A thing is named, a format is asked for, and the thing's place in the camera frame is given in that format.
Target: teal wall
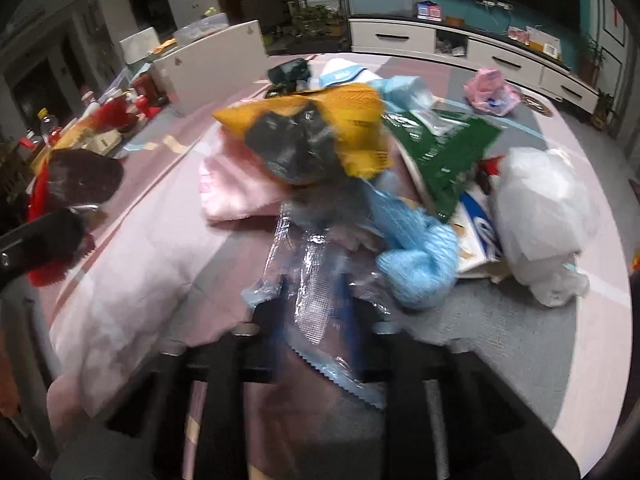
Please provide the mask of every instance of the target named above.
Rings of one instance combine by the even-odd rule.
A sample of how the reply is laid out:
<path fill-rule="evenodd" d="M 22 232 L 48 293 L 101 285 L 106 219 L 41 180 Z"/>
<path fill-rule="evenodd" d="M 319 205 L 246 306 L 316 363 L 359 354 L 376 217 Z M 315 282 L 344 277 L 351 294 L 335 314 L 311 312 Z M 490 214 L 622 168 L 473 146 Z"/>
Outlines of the teal wall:
<path fill-rule="evenodd" d="M 541 30 L 559 38 L 562 43 L 562 61 L 574 72 L 577 71 L 578 34 L 562 25 L 558 25 L 538 12 L 529 9 L 518 8 L 512 12 L 494 7 L 491 10 L 476 4 L 474 0 L 433 0 L 442 7 L 445 16 L 463 18 L 465 23 L 495 34 L 506 34 L 507 28 L 512 25 L 525 29 L 538 26 Z M 580 0 L 580 31 L 588 33 L 590 28 L 591 1 Z"/>

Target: tv stand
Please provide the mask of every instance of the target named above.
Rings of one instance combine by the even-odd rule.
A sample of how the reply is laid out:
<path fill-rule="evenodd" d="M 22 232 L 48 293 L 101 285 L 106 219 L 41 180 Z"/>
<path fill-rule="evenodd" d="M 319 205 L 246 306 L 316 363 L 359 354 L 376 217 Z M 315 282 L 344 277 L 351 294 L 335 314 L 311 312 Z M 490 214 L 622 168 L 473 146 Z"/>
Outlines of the tv stand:
<path fill-rule="evenodd" d="M 598 92 L 561 62 L 508 38 L 408 17 L 351 16 L 349 25 L 354 52 L 415 57 L 471 70 L 499 68 L 506 80 L 556 101 L 572 102 L 590 114 L 598 102 Z M 466 56 L 437 54 L 438 31 L 465 36 Z"/>

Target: table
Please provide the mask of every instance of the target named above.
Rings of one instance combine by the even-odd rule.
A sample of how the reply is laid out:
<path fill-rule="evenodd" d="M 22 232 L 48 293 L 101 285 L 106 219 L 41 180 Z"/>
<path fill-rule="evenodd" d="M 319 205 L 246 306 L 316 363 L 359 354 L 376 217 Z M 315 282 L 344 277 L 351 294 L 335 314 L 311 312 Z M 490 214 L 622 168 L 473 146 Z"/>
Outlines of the table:
<path fill-rule="evenodd" d="M 472 75 L 468 70 L 387 56 L 326 54 L 311 61 L 316 78 L 335 56 L 382 77 L 419 75 L 440 98 L 439 107 L 468 108 L 462 88 Z M 264 83 L 258 81 L 236 98 L 255 94 Z M 491 118 L 504 131 L 488 154 L 503 154 L 510 146 L 558 147 L 568 153 L 600 208 L 598 234 L 578 259 L 591 291 L 550 310 L 513 282 L 465 282 L 443 306 L 415 318 L 412 332 L 430 342 L 455 337 L 471 341 L 553 428 L 585 474 L 606 450 L 625 395 L 632 330 L 628 279 L 609 205 L 579 143 L 551 102 L 522 91 L 549 106 L 553 116 L 519 106 L 508 118 Z M 119 216 L 98 234 L 98 250 L 71 273 L 48 309 L 57 314 L 50 316 L 50 334 L 65 367 L 63 380 L 56 381 L 62 386 L 54 383 L 50 390 L 50 410 L 56 410 L 55 399 L 71 398 L 71 389 L 94 412 L 159 333 L 200 344 L 243 319 L 239 293 L 261 275 L 274 218 L 211 228 L 200 217 L 197 168 L 218 134 L 209 111 L 180 123 L 174 140 L 181 148 L 173 145 L 174 158 L 167 158 L 162 147 L 157 153 L 140 149 L 129 155 L 126 181 L 110 204 Z M 172 145 L 170 140 L 162 143 Z M 137 166 L 136 158 L 143 156 L 146 162 Z M 156 168 L 154 174 L 150 168 Z M 132 178 L 142 177 L 148 184 L 140 192 Z M 78 355 L 80 343 L 84 360 Z M 276 479 L 288 478 L 283 471 L 290 474 L 292 469 L 328 478 L 332 468 L 352 478 L 377 477 L 379 465 L 372 457 L 380 453 L 379 412 L 319 377 L 293 354 L 287 356 L 281 383 L 254 386 L 248 420 L 250 459 L 257 470 Z M 194 412 L 191 433 L 197 418 Z M 340 446 L 329 446 L 335 442 Z"/>

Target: white plastic bag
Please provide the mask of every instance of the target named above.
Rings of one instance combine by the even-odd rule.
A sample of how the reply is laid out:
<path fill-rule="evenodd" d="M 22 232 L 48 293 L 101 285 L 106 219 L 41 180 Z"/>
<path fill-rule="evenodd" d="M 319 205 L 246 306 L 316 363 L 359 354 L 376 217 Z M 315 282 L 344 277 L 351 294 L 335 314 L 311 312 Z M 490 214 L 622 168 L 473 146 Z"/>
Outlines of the white plastic bag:
<path fill-rule="evenodd" d="M 496 228 L 511 271 L 546 306 L 588 290 L 574 256 L 596 232 L 598 210 L 564 156 L 511 148 L 500 163 Z"/>

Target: pink package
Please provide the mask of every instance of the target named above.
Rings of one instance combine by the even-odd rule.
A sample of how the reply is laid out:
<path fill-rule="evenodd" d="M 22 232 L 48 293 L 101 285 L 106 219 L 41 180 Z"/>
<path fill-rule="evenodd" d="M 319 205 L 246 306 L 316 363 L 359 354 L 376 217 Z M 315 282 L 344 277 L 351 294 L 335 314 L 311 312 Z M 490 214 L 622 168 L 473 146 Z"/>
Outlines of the pink package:
<path fill-rule="evenodd" d="M 497 116 L 504 116 L 520 102 L 518 93 L 504 81 L 502 72 L 480 68 L 465 83 L 466 98 L 474 108 Z"/>
<path fill-rule="evenodd" d="M 277 215 L 289 195 L 241 140 L 220 131 L 220 143 L 200 164 L 200 200 L 209 222 Z"/>

